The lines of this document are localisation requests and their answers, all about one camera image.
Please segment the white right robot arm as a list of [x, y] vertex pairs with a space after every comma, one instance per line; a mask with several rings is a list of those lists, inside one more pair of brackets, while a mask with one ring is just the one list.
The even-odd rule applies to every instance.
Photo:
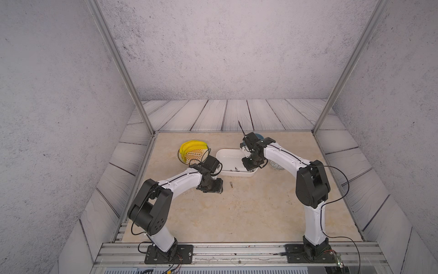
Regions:
[[322, 207], [326, 204], [331, 188], [324, 164], [296, 156], [278, 143], [253, 149], [241, 145], [241, 150], [245, 155], [242, 162], [247, 170], [261, 168], [265, 161], [272, 161], [295, 177], [295, 193], [305, 208], [304, 240], [314, 246], [325, 242], [325, 210]]

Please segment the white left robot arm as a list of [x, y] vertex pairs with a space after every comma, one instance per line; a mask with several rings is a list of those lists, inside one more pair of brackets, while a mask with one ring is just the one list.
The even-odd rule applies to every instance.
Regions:
[[155, 181], [146, 180], [137, 193], [128, 217], [143, 230], [155, 247], [162, 253], [169, 253], [177, 246], [176, 238], [165, 226], [172, 201], [186, 191], [195, 188], [203, 193], [223, 192], [223, 180], [212, 176], [209, 171], [188, 168], [172, 178]]

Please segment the white plastic storage box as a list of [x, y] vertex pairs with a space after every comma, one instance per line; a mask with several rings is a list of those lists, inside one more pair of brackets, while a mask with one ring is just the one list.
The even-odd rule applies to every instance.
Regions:
[[250, 153], [245, 149], [221, 149], [216, 153], [217, 160], [222, 164], [220, 176], [228, 177], [252, 177], [258, 167], [248, 171], [243, 165], [242, 159], [248, 158]]

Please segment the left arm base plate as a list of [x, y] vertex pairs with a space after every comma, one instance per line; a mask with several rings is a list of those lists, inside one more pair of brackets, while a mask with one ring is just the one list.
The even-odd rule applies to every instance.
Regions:
[[174, 244], [167, 252], [155, 245], [150, 245], [146, 251], [144, 263], [152, 264], [191, 264], [193, 260], [193, 245]]

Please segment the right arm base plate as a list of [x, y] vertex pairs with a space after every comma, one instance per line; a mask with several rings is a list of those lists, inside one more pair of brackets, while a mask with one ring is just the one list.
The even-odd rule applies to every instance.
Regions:
[[284, 256], [288, 263], [295, 264], [336, 264], [337, 258], [333, 251], [316, 251], [304, 244], [286, 244]]

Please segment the aluminium front rail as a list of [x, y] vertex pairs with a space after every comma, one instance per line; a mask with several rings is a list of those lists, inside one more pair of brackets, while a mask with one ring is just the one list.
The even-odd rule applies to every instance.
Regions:
[[[193, 243], [193, 267], [274, 267], [305, 265], [302, 259], [288, 262], [286, 243]], [[361, 273], [367, 266], [379, 274], [392, 270], [380, 247], [375, 242], [331, 242], [332, 249], [341, 257], [346, 267], [360, 266]], [[144, 267], [145, 254], [135, 243], [103, 244], [94, 267]]]

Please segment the aluminium frame post right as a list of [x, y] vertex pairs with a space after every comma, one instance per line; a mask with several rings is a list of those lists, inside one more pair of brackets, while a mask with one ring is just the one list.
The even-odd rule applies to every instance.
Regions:
[[316, 136], [317, 132], [321, 129], [326, 117], [330, 112], [330, 109], [334, 106], [336, 100], [338, 99], [340, 93], [342, 92], [351, 73], [353, 72], [356, 64], [359, 61], [361, 54], [365, 50], [369, 40], [373, 36], [375, 29], [379, 25], [379, 22], [382, 19], [389, 3], [390, 3], [389, 0], [379, 0], [376, 3], [376, 7], [370, 16], [370, 19], [368, 20], [364, 30], [359, 36], [359, 39], [357, 40], [357, 43], [355, 44], [355, 47], [341, 72], [341, 75], [339, 76], [335, 86], [333, 87], [330, 95], [328, 96], [326, 104], [314, 128], [311, 130], [314, 136]]

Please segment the aluminium frame post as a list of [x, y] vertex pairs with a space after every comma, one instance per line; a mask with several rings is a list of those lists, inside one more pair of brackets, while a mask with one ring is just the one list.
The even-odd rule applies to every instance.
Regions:
[[99, 6], [98, 1], [96, 0], [86, 0], [86, 4], [89, 7], [89, 10], [91, 12], [91, 15], [94, 18], [94, 21], [99, 29], [99, 32], [101, 36], [103, 37], [103, 40], [107, 46], [107, 49], [109, 50], [109, 53], [116, 65], [116, 68], [119, 72], [119, 74], [122, 77], [122, 80], [128, 90], [128, 93], [130, 94], [136, 109], [139, 112], [139, 115], [142, 119], [142, 121], [145, 123], [147, 131], [151, 134], [155, 134], [155, 130], [146, 114], [146, 111], [144, 110], [143, 104], [141, 103], [141, 100], [139, 98], [139, 95], [135, 89], [135, 86], [132, 82], [132, 79], [129, 75], [129, 72], [124, 64], [123, 58], [117, 48], [117, 45], [114, 41], [114, 38], [111, 34], [111, 31], [107, 25], [107, 22], [104, 18], [104, 15], [101, 11], [101, 8]]
[[389, 0], [379, 0], [376, 3], [376, 7], [370, 16], [370, 19], [368, 20], [364, 30], [359, 36], [359, 39], [357, 40], [357, 43], [355, 44], [355, 47], [341, 72], [341, 75], [339, 76], [335, 86], [333, 87], [330, 95], [328, 96], [326, 104], [314, 128], [311, 130], [314, 136], [316, 136], [317, 132], [321, 129], [326, 117], [330, 112], [330, 109], [334, 106], [336, 100], [338, 99], [340, 93], [342, 92], [351, 73], [353, 72], [356, 64], [359, 61], [361, 54], [365, 50], [369, 40], [373, 36], [375, 29], [379, 25], [379, 22], [382, 19], [389, 3], [390, 3]]

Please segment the aluminium frame post left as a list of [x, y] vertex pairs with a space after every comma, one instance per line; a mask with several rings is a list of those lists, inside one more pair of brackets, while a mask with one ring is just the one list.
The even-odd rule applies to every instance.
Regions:
[[122, 77], [122, 80], [128, 90], [128, 93], [130, 94], [136, 109], [139, 112], [139, 115], [142, 119], [142, 121], [145, 123], [147, 131], [151, 134], [155, 134], [155, 130], [146, 114], [146, 111], [144, 110], [143, 104], [141, 103], [141, 100], [139, 98], [139, 95], [135, 89], [135, 86], [132, 82], [132, 79], [129, 75], [129, 72], [124, 64], [123, 58], [117, 48], [117, 45], [114, 41], [114, 38], [111, 34], [111, 31], [107, 25], [107, 22], [104, 18], [104, 15], [101, 11], [101, 8], [99, 6], [98, 1], [96, 0], [86, 0], [86, 4], [89, 7], [89, 10], [91, 12], [91, 15], [94, 18], [94, 21], [99, 29], [99, 32], [101, 36], [103, 37], [103, 40], [107, 46], [107, 49], [109, 50], [109, 53], [116, 65], [116, 68], [119, 72], [119, 74]]

